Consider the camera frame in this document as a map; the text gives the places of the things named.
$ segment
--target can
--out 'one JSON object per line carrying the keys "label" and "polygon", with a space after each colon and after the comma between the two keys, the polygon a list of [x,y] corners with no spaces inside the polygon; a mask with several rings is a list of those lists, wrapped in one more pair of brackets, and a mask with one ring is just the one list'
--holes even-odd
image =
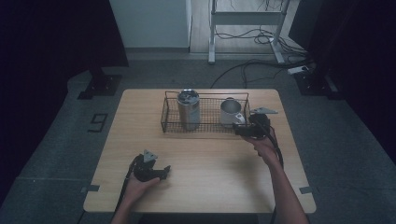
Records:
{"label": "can", "polygon": [[197,129],[200,123],[198,92],[192,89],[183,90],[177,95],[177,102],[182,127],[187,131]]}

